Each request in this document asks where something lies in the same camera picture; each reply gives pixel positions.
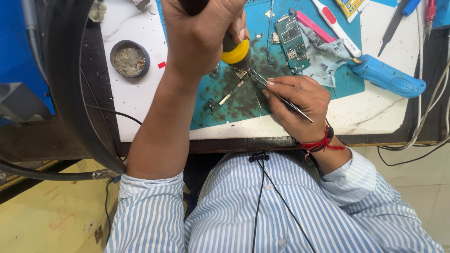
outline shirt button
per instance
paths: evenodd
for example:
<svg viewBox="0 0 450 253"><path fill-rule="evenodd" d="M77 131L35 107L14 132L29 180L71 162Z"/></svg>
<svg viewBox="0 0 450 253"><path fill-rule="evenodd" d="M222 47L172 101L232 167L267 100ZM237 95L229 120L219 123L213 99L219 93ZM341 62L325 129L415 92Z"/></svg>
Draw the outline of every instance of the shirt button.
<svg viewBox="0 0 450 253"><path fill-rule="evenodd" d="M283 239L283 238L281 238L281 239L278 241L278 246L280 246L280 247L286 246L286 240Z"/></svg>

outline cleaning cloth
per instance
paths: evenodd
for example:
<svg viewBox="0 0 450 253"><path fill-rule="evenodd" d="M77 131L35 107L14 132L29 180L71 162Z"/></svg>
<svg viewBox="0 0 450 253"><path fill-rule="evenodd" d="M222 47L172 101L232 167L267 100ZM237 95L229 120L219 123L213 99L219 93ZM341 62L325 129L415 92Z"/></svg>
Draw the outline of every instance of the cleaning cloth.
<svg viewBox="0 0 450 253"><path fill-rule="evenodd" d="M344 46L344 40L339 39L331 43L324 43L311 28L300 22L297 22L297 24L301 29L311 63L301 74L313 78L320 85L336 87L334 73L339 66L347 63L350 58Z"/></svg>

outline red sticker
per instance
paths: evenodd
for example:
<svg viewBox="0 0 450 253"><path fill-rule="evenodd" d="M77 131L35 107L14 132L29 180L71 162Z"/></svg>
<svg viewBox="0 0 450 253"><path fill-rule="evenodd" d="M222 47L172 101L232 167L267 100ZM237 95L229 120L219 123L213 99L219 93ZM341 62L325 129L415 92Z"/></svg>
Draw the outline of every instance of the red sticker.
<svg viewBox="0 0 450 253"><path fill-rule="evenodd" d="M334 17L333 13L331 13L331 10L328 9L328 7L324 7L322 9L322 12L324 13L324 15L327 17L328 21L330 21L330 24L334 24L336 23L336 18Z"/></svg>
<svg viewBox="0 0 450 253"><path fill-rule="evenodd" d="M160 64L158 64L158 68L163 68L166 66L166 62L162 62Z"/></svg>

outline red thread bracelet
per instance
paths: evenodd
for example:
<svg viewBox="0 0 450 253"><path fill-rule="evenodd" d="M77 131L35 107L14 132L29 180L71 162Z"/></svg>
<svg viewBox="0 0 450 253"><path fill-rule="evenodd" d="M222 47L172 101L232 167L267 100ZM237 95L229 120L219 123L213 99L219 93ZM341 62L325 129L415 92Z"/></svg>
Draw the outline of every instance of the red thread bracelet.
<svg viewBox="0 0 450 253"><path fill-rule="evenodd" d="M345 147L342 146L330 146L329 143L331 141L331 139L333 138L333 136L331 138L328 138L328 125L325 127L325 137L319 141L319 142L315 142L315 143L300 143L300 148L304 149L306 151L306 155L305 155L305 160L308 157L308 155L310 154L310 152L314 152L319 150L320 148L324 148L324 152L325 152L325 148L329 147L331 149L334 150L340 150L340 149L345 149Z"/></svg>

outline tweezers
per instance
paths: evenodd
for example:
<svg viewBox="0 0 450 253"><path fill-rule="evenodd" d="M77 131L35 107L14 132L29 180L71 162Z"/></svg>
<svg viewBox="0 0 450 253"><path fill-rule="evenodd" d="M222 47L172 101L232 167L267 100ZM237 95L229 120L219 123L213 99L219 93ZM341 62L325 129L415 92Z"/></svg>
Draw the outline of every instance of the tweezers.
<svg viewBox="0 0 450 253"><path fill-rule="evenodd" d="M257 74L263 81L261 81L259 78L257 78L256 76L254 76L253 74L252 74L252 72L254 73L254 74ZM258 73L256 73L256 71L254 71L253 69L250 69L248 72L247 72L250 76L252 76L253 78L255 78L259 83L261 83L264 87L266 87L266 83L267 83L267 80L266 79L264 79L262 76L260 76ZM277 97L279 97L280 99L281 99L281 101L283 101L286 105L288 105L288 106L290 106L292 109L294 109L295 111L297 111L298 113L300 113L301 115L303 115L303 116L305 116L311 123L314 123L313 121L312 121L312 119L310 119L304 112L302 112L294 103L292 103L291 101L289 101L288 99L285 99L284 97L282 97L282 96L280 96L280 95L278 95L278 94L275 94Z"/></svg>

